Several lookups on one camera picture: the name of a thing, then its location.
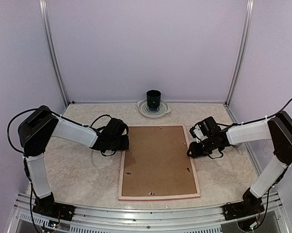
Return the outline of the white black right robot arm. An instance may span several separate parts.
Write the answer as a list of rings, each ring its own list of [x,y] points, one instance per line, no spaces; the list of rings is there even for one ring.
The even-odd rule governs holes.
[[[221,125],[210,116],[197,122],[189,132],[195,139],[187,151],[187,156],[191,158],[210,157],[215,150],[223,154],[225,148],[243,143],[272,142],[274,151],[271,161],[248,189],[252,197],[239,204],[239,212],[245,216],[257,209],[256,199],[261,198],[292,164],[292,118],[286,111],[231,125]]]

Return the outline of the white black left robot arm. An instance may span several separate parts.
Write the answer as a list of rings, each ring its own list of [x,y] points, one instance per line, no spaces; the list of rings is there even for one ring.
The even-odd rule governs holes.
[[[58,204],[51,200],[53,194],[44,161],[44,153],[52,138],[99,151],[105,157],[129,149],[129,127],[121,119],[111,117],[107,125],[96,129],[57,115],[45,105],[32,110],[19,125],[17,133],[26,175],[33,193],[40,199],[39,208],[48,216],[58,212]]]

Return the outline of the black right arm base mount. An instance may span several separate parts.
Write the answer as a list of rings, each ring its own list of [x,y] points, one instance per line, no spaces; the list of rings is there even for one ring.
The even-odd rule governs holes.
[[[264,210],[263,204],[250,205],[245,204],[244,201],[227,203],[223,206],[223,214],[226,221],[255,215]]]

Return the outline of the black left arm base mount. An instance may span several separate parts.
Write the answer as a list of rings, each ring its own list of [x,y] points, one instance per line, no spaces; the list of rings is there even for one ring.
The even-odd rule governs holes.
[[[33,206],[33,212],[43,216],[56,218],[58,220],[72,221],[75,206],[63,203],[36,203]]]

